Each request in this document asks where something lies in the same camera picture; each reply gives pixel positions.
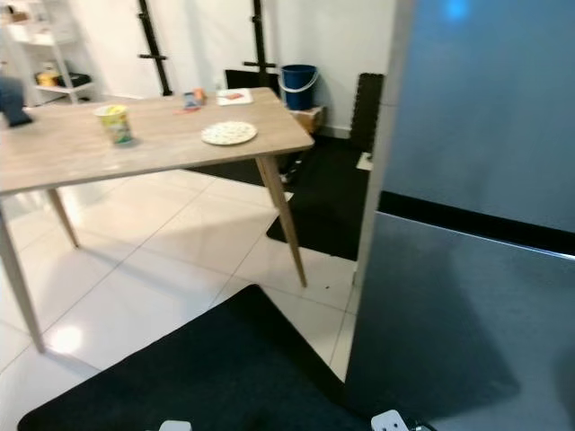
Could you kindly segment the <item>black foam floor mat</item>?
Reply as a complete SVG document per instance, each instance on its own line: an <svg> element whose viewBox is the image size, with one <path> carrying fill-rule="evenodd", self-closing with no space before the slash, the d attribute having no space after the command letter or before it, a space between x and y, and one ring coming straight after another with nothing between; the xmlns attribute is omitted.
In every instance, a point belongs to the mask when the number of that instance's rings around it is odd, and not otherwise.
<svg viewBox="0 0 575 431"><path fill-rule="evenodd" d="M301 247L357 261L370 175L361 155L348 138L316 136L308 151L275 157Z"/></svg>

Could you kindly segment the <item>small wooden box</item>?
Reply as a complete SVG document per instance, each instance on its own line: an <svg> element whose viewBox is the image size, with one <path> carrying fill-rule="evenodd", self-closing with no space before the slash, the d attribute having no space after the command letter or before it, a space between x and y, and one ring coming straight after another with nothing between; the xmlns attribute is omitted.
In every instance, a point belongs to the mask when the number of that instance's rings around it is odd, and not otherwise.
<svg viewBox="0 0 575 431"><path fill-rule="evenodd" d="M327 107L315 106L311 110L291 110L292 118L308 135L316 135L327 123Z"/></svg>

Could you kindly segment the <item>blue plastic bucket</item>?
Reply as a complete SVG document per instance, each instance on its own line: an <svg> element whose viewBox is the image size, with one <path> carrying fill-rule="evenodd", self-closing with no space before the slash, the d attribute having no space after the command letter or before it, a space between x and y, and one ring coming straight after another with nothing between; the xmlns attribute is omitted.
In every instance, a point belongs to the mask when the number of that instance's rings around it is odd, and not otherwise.
<svg viewBox="0 0 575 431"><path fill-rule="evenodd" d="M280 68L280 90L287 109L312 110L315 107L315 87L319 83L319 69L311 65L286 65Z"/></svg>

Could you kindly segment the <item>black carpet floor mat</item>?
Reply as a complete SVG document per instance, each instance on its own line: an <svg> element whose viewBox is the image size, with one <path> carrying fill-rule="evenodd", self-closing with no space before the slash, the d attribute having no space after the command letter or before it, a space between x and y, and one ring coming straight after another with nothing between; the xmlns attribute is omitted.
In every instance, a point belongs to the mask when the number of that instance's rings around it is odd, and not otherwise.
<svg viewBox="0 0 575 431"><path fill-rule="evenodd" d="M18 420L17 431L370 431L342 381L259 285Z"/></svg>

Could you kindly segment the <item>yellow instant noodle cup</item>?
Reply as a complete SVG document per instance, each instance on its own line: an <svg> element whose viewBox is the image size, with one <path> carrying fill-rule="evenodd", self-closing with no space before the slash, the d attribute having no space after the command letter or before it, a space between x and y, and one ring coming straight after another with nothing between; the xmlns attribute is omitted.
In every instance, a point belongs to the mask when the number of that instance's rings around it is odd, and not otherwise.
<svg viewBox="0 0 575 431"><path fill-rule="evenodd" d="M127 146L133 143L126 104L104 104L95 108L93 115L99 120L104 135L115 146Z"/></svg>

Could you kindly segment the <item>white card red print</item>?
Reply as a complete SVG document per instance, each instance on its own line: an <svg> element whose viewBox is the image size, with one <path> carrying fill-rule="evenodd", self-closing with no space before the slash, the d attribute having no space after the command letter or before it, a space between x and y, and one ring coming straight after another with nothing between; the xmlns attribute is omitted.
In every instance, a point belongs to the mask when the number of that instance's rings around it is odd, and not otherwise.
<svg viewBox="0 0 575 431"><path fill-rule="evenodd" d="M234 106L234 104L250 104L253 94L250 89L227 89L217 92L218 106Z"/></svg>

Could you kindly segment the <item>black flat panel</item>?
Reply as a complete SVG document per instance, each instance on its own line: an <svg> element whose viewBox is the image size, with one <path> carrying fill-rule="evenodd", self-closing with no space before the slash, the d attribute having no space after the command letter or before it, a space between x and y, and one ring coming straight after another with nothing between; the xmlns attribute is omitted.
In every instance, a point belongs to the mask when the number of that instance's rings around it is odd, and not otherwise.
<svg viewBox="0 0 575 431"><path fill-rule="evenodd" d="M226 69L225 81L226 89L261 89L261 87L267 87L273 92L280 92L279 75L270 73L270 71L261 78L259 71Z"/></svg>

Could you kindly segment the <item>black foam puzzle mat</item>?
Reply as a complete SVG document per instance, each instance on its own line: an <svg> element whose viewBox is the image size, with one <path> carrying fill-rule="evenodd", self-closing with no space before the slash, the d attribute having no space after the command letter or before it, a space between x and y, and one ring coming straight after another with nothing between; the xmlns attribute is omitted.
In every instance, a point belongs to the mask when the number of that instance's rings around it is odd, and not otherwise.
<svg viewBox="0 0 575 431"><path fill-rule="evenodd" d="M385 75L374 73L358 75L356 100L350 118L349 140L361 153L373 152L384 90Z"/></svg>

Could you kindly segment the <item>black stand pole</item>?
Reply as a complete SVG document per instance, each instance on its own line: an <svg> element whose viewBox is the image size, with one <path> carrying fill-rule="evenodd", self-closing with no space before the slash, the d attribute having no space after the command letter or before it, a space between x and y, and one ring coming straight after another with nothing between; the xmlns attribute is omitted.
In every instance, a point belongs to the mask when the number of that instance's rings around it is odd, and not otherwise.
<svg viewBox="0 0 575 431"><path fill-rule="evenodd" d="M262 0L251 0L252 15L251 24L253 28L255 60L253 62L243 62L244 66L254 66L256 73L266 75L276 68L275 63L271 63L267 57L266 37L264 37L263 3Z"/></svg>
<svg viewBox="0 0 575 431"><path fill-rule="evenodd" d="M147 0L136 0L138 4L138 19L140 21L141 31L144 34L146 41L147 52L145 54L140 54L139 57L144 60L151 60L155 63L155 71L157 74L157 82L160 84L161 94L164 97L170 97L173 94L172 87L170 87L170 82L167 75L167 70L165 70L164 62L167 61L167 57L162 54L160 49L159 40L157 40L155 25L153 24L151 14L149 13L149 7Z"/></svg>

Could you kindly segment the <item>light wooden table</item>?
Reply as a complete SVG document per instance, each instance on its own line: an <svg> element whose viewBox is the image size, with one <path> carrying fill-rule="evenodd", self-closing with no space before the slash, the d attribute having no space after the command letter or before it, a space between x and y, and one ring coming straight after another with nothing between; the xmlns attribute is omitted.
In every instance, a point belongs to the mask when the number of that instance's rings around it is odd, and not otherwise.
<svg viewBox="0 0 575 431"><path fill-rule="evenodd" d="M268 89L188 115L175 115L178 97L131 100L128 146L102 133L95 108L38 107L29 126L1 132L1 197L49 194L18 213L45 217L45 235L1 234L1 317L3 337L25 334L29 350L109 365L241 290L235 271L288 211L275 157L314 140ZM258 135L235 146L201 140L226 120Z"/></svg>

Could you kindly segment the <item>white shelf unit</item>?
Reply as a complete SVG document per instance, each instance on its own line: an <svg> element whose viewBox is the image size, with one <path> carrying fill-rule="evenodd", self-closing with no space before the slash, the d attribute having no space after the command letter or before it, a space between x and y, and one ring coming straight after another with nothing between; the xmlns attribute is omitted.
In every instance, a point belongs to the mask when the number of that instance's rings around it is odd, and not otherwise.
<svg viewBox="0 0 575 431"><path fill-rule="evenodd" d="M98 95L98 73L68 0L0 0L0 70L22 82L32 106ZM59 87L37 85L34 75L46 70L60 74Z"/></svg>

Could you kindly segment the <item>round patterned plate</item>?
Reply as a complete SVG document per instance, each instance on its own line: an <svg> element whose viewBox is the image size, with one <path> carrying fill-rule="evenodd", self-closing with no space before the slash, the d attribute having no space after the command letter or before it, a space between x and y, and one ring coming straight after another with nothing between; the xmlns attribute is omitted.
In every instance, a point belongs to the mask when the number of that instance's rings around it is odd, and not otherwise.
<svg viewBox="0 0 575 431"><path fill-rule="evenodd" d="M245 144L258 135L258 128L242 120L226 120L204 128L200 138L212 146L235 146Z"/></svg>

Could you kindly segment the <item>grey fridge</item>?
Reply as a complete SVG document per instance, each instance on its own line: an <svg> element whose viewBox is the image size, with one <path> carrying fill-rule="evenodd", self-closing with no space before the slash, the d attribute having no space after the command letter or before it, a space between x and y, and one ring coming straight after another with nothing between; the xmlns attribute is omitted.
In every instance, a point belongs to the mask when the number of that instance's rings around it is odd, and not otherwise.
<svg viewBox="0 0 575 431"><path fill-rule="evenodd" d="M575 431L575 0L397 0L344 391Z"/></svg>

